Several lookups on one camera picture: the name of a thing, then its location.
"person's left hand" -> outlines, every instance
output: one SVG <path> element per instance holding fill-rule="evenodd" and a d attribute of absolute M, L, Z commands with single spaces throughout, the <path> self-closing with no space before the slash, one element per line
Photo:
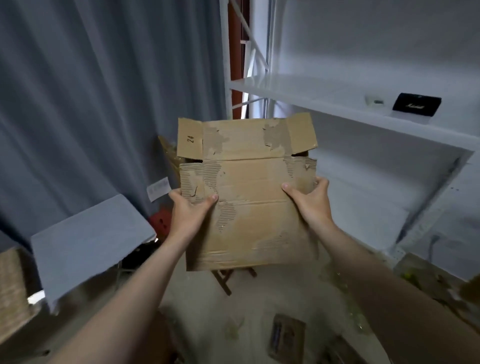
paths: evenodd
<path fill-rule="evenodd" d="M 203 220 L 210 208 L 218 200 L 218 195 L 208 196 L 201 204 L 192 205 L 181 195 L 180 188 L 168 194 L 173 200 L 172 224 L 169 238 L 179 238 L 188 244 L 200 229 Z"/>

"person's left arm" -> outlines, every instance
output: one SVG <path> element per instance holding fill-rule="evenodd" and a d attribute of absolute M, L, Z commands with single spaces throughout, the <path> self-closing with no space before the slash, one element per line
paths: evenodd
<path fill-rule="evenodd" d="M 192 205 L 170 192 L 174 201 L 170 234 L 121 290 L 53 357 L 50 364 L 128 363 L 152 321 L 173 268 L 217 200 L 212 195 Z"/>

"paper label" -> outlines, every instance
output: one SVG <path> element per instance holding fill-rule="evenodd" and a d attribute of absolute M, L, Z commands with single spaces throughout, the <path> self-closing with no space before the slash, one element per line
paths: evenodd
<path fill-rule="evenodd" d="M 150 202 L 154 202 L 159 197 L 169 193 L 171 191 L 170 183 L 168 183 L 168 177 L 151 184 L 147 187 L 147 194 Z"/>

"blue-gray curtain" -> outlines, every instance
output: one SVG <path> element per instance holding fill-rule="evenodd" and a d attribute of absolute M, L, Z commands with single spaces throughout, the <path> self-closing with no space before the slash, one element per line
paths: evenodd
<path fill-rule="evenodd" d="M 226 117 L 218 0 L 2 0 L 0 84 L 0 250 L 118 193 L 148 216 L 156 136 Z"/>

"forearm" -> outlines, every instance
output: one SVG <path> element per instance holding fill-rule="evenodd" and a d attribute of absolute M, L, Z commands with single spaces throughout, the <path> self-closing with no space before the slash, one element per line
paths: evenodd
<path fill-rule="evenodd" d="M 314 230 L 394 363 L 480 362 L 480 338 L 465 323 L 333 223 Z"/>
<path fill-rule="evenodd" d="M 168 238 L 51 363 L 126 363 L 150 324 L 186 242 Z"/>

